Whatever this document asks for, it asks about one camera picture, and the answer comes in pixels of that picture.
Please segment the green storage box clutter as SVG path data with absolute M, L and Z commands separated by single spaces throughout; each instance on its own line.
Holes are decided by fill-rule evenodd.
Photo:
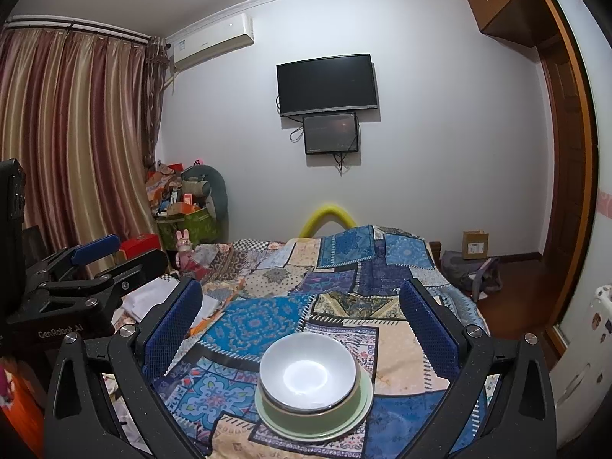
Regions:
M 187 229 L 194 246 L 213 243 L 220 237 L 207 210 L 195 203 L 191 194 L 182 192 L 182 171 L 187 168 L 158 162 L 145 184 L 150 210 L 167 251 L 176 250 L 177 230 Z

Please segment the mint green plate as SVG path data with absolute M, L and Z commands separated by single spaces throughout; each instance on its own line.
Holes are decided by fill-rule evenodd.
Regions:
M 322 443 L 357 428 L 373 405 L 373 383 L 361 368 L 356 388 L 336 407 L 320 413 L 294 415 L 273 405 L 258 387 L 255 407 L 260 420 L 274 433 L 301 443 Z

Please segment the red and navy box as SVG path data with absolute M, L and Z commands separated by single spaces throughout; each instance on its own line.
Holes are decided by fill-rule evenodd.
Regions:
M 149 251 L 160 250 L 160 238 L 154 233 L 141 234 L 123 241 L 119 247 L 124 258 L 131 260 Z

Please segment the striped brown curtain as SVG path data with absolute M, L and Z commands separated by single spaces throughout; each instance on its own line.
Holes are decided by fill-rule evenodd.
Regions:
M 68 29 L 1 33 L 1 156 L 26 173 L 25 224 L 51 252 L 156 230 L 145 45 Z

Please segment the white air conditioner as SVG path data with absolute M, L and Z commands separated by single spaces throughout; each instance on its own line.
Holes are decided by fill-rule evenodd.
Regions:
M 172 64 L 177 70 L 186 70 L 253 44 L 253 20 L 246 13 L 239 13 L 214 24 L 173 35 L 170 38 Z

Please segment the green ceramic bowl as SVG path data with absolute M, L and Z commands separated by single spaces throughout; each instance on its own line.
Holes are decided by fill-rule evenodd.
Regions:
M 297 415 L 281 410 L 268 400 L 258 387 L 255 391 L 255 407 L 260 418 L 274 426 L 297 434 L 324 434 L 342 428 L 348 423 L 362 420 L 373 400 L 373 385 L 369 374 L 360 370 L 358 383 L 347 399 L 325 412 Z

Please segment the cardboard box with label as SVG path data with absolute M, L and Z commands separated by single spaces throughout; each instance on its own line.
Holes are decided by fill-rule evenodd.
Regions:
M 488 234 L 484 231 L 465 231 L 462 256 L 465 260 L 488 258 Z

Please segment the patchwork patterned tablecloth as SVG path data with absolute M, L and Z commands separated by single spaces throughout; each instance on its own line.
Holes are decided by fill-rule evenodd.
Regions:
M 396 228 L 202 244 L 184 272 L 200 282 L 201 311 L 153 386 L 207 458 L 395 458 L 448 388 L 402 314 L 400 287 L 416 279 L 466 326 L 484 323 L 437 268 L 433 245 Z M 261 357 L 294 333 L 339 341 L 369 374 L 373 404 L 355 431 L 297 443 L 258 415 Z

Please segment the pink rabbit toy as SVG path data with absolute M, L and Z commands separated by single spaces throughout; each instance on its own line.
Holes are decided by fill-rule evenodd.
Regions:
M 187 267 L 193 254 L 193 246 L 190 240 L 190 234 L 187 229 L 177 230 L 176 236 L 176 256 L 175 265 L 179 270 Z

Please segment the black wall television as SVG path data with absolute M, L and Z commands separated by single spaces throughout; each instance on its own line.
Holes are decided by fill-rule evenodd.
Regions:
M 282 63 L 276 73 L 281 116 L 379 108 L 369 54 Z

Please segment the wooden wardrobe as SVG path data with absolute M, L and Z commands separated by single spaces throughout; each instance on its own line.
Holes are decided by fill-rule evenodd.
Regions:
M 584 61 L 555 0 L 468 0 L 479 31 L 535 60 L 544 123 L 542 225 L 535 252 L 503 260 L 503 290 L 481 304 L 492 331 L 552 329 L 586 258 L 597 183 L 596 120 Z

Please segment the white ceramic bowl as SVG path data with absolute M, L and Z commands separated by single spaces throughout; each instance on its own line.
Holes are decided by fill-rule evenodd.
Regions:
M 317 333 L 295 333 L 274 342 L 259 362 L 259 381 L 276 405 L 295 413 L 326 411 L 357 383 L 354 357 L 341 343 Z

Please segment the purple bag on floor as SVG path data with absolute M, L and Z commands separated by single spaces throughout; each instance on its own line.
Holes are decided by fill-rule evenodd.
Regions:
M 500 258 L 463 259 L 461 252 L 446 251 L 441 258 L 441 272 L 451 285 L 478 301 L 481 294 L 491 295 L 503 288 Z

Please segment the white folded cloth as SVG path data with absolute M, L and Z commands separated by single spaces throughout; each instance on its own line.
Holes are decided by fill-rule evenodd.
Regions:
M 178 279 L 171 276 L 163 276 L 156 278 L 150 283 L 145 284 L 129 293 L 124 297 L 122 308 L 136 321 L 141 321 L 142 318 L 156 304 L 163 304 L 167 300 L 169 294 L 178 285 Z M 221 301 L 210 297 L 207 294 L 202 296 L 200 310 L 194 318 L 191 327 L 194 329 L 204 319 L 210 318 L 220 308 Z

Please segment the small black wall monitor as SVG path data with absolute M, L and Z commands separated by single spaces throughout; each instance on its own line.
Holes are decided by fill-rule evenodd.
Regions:
M 306 155 L 342 155 L 359 151 L 355 112 L 317 114 L 303 119 Z

